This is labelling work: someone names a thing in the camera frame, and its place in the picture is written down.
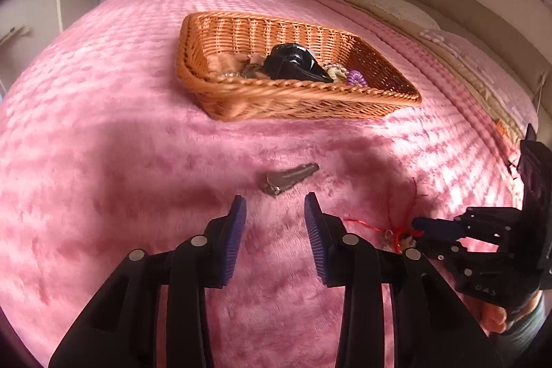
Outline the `grey sleeve forearm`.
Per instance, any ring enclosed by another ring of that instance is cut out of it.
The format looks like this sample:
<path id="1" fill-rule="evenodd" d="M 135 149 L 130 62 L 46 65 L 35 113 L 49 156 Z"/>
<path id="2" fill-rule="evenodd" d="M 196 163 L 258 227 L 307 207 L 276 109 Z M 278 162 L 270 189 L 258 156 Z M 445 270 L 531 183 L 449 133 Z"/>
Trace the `grey sleeve forearm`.
<path id="1" fill-rule="evenodd" d="M 547 318 L 544 298 L 509 330 L 489 334 L 503 367 L 526 367 L 525 361 L 530 362 L 530 367 L 544 367 L 551 361 L 551 350 L 544 349 L 550 338 L 551 320 Z"/>

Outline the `person's right hand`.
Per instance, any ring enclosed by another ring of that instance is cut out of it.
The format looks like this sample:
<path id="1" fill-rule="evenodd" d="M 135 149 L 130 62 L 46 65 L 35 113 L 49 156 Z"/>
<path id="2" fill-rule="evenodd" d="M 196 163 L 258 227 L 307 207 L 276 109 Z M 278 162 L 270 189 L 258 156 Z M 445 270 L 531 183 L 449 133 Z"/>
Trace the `person's right hand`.
<path id="1" fill-rule="evenodd" d="M 480 325 L 488 332 L 503 334 L 510 329 L 513 324 L 533 312 L 541 301 L 543 292 L 538 290 L 531 296 L 531 299 L 522 308 L 516 312 L 508 313 L 503 307 L 494 306 L 483 302 L 480 309 Z"/>

